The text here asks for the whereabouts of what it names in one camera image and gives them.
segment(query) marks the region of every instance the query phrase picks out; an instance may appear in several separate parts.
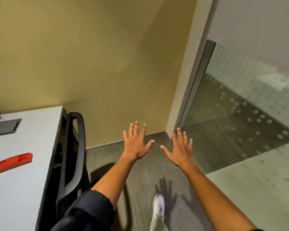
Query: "red plastic object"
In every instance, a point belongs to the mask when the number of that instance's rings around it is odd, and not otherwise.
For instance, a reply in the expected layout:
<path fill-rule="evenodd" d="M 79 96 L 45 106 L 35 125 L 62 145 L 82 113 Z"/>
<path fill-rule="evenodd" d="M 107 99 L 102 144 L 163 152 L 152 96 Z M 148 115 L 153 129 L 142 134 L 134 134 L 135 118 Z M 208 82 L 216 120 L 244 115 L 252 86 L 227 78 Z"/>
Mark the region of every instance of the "red plastic object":
<path fill-rule="evenodd" d="M 0 173 L 32 162 L 32 153 L 16 155 L 0 161 Z"/>

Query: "yellow wall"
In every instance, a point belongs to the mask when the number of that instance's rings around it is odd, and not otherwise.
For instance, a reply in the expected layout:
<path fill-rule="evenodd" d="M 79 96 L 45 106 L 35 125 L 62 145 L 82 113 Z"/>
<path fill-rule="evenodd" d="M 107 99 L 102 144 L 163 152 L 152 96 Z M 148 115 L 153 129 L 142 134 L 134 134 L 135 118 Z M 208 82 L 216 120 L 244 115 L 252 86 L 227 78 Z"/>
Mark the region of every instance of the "yellow wall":
<path fill-rule="evenodd" d="M 0 0 L 0 111 L 64 105 L 87 147 L 166 130 L 197 0 Z"/>

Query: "leg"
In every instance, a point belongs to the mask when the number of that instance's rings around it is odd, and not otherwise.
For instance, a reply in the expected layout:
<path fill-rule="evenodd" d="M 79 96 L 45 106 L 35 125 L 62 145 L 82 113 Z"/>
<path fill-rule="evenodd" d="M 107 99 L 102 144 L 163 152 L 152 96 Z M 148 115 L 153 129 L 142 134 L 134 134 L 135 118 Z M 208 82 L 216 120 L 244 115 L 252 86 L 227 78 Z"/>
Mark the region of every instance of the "leg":
<path fill-rule="evenodd" d="M 157 194 L 153 200 L 153 216 L 150 231 L 168 231 L 164 223 L 165 200 L 162 194 Z"/>

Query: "person's left hand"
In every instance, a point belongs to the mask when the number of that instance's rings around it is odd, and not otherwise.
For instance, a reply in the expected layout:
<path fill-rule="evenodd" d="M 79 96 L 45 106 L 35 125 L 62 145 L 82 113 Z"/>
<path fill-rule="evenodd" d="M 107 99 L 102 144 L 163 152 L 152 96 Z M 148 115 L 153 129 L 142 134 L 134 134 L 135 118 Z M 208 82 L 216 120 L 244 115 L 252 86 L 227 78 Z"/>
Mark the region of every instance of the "person's left hand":
<path fill-rule="evenodd" d="M 124 136 L 124 153 L 123 157 L 127 157 L 131 160 L 138 160 L 144 157 L 152 147 L 154 140 L 150 140 L 146 146 L 144 146 L 146 125 L 144 125 L 140 136 L 138 136 L 138 122 L 135 122 L 135 127 L 133 130 L 133 124 L 129 126 L 128 138 L 126 131 L 123 131 Z"/>

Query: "white sneaker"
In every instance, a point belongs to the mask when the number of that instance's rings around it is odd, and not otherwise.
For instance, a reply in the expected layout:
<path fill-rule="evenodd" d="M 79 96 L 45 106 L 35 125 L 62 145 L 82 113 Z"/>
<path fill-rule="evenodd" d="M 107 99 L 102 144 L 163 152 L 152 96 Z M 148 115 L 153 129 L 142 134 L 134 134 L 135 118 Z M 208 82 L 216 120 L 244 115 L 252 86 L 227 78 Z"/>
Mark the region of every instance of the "white sneaker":
<path fill-rule="evenodd" d="M 153 200 L 153 216 L 154 219 L 160 219 L 164 221 L 165 200 L 162 194 L 157 194 Z"/>

